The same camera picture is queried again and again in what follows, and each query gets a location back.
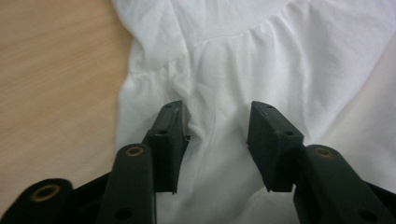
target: white t-shirt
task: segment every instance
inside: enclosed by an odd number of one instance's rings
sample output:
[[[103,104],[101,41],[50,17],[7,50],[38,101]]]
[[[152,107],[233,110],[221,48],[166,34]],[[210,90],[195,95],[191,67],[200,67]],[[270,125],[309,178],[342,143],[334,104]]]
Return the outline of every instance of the white t-shirt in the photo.
[[[395,1],[113,2],[134,36],[117,147],[140,143],[162,105],[188,111],[177,194],[157,193],[158,223],[298,223],[292,193],[268,193],[248,152],[252,101],[396,191]]]

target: wooden table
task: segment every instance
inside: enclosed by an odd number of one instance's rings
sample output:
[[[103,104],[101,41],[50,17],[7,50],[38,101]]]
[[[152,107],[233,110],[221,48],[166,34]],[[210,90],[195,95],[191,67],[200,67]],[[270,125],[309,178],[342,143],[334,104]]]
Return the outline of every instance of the wooden table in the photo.
[[[0,1],[0,216],[37,181],[111,169],[131,41],[110,1]]]

